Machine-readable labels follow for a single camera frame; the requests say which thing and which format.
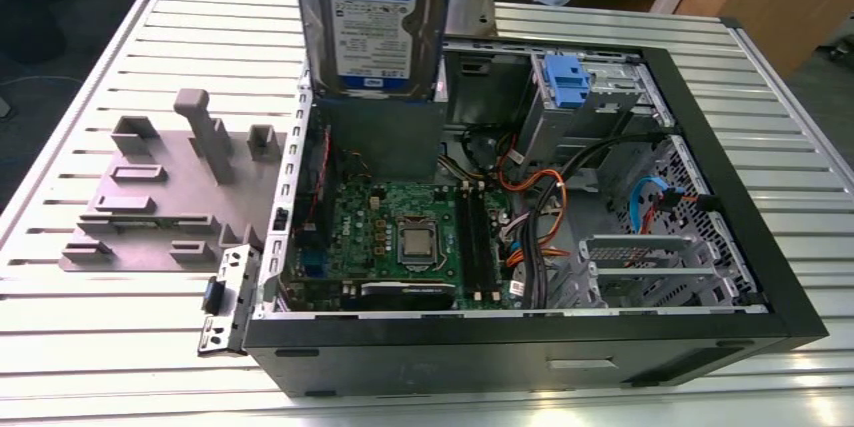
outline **side panel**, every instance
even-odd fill
[[[673,385],[777,339],[250,349],[290,396]]]

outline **aluminum table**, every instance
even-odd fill
[[[121,116],[145,114],[158,129],[185,125],[173,100],[197,87],[227,130],[265,123],[289,131],[302,22],[297,0],[137,0],[0,217],[0,419],[854,424],[854,177],[744,32],[712,18],[510,4],[498,26],[506,36],[670,50],[831,337],[676,388],[406,398],[289,399],[251,358],[197,358],[207,275],[69,274],[61,250]]]

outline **black cable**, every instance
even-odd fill
[[[496,162],[493,164],[492,167],[485,167],[484,165],[481,165],[481,161],[478,161],[478,158],[476,156],[476,153],[472,150],[470,144],[473,141],[473,134],[476,133],[489,133],[489,132],[496,132],[496,133],[508,133],[512,132],[513,128],[509,127],[504,127],[504,126],[485,126],[485,127],[469,127],[465,131],[464,131],[464,135],[461,137],[461,148],[464,149],[464,154],[466,155],[466,159],[469,160],[469,163],[472,164],[472,166],[476,168],[476,171],[484,175],[485,178],[489,177],[489,175],[498,171],[498,162]],[[501,139],[504,137],[500,137],[500,139],[496,141],[496,158],[498,158],[504,153],[500,152],[500,147],[501,147]]]
[[[582,166],[588,163],[588,161],[593,158],[593,156],[604,149],[613,147],[617,144],[622,144],[626,142],[660,142],[666,138],[668,134],[664,132],[648,132],[644,134],[628,134],[621,135],[620,137],[612,137],[605,140],[601,140],[588,147],[585,147],[578,153],[573,156],[569,162],[564,165],[561,169],[561,177],[565,182],[569,182],[570,178]],[[540,213],[546,207],[546,202],[549,201],[549,197],[552,192],[557,186],[557,180],[552,180],[546,188],[540,194],[537,198],[537,202],[534,204],[534,208],[530,211],[529,218],[526,220],[526,227],[522,235],[522,259],[526,265],[526,269],[530,269],[536,272],[534,278],[538,285],[538,290],[542,292],[542,295],[538,296],[534,302],[534,297],[529,298],[532,305],[536,309],[545,309],[548,305],[548,295],[549,292],[549,272],[546,271],[546,261],[544,259],[544,253],[540,250],[540,239],[537,236],[537,219],[540,218]]]

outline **blue hard drive label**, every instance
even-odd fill
[[[417,0],[333,0],[338,75],[353,89],[402,87],[413,62],[404,20]]]

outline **metal bracket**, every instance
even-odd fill
[[[223,252],[223,260],[205,295],[209,312],[199,339],[201,357],[243,356],[243,337],[253,311],[255,282],[261,270],[261,253],[250,245]]]

